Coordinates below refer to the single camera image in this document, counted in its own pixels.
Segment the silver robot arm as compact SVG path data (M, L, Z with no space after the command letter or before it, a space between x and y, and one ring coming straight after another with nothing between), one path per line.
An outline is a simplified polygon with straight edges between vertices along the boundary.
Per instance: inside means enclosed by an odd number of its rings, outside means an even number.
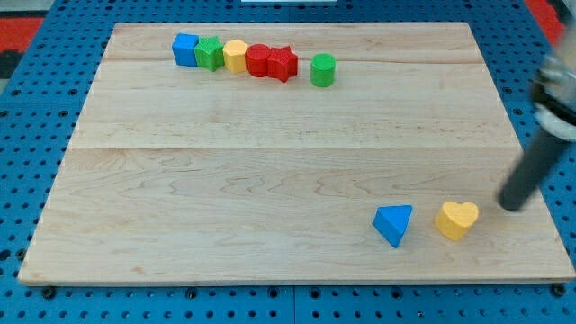
M511 212L523 208L534 190L575 142L575 25L546 55L537 70L530 100L540 131L499 189L499 206Z

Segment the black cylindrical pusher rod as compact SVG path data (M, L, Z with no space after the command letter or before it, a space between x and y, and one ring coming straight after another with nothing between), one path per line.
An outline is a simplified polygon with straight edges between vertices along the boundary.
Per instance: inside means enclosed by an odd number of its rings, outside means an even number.
M541 129L499 189L499 206L510 212L520 211L569 146L568 140Z

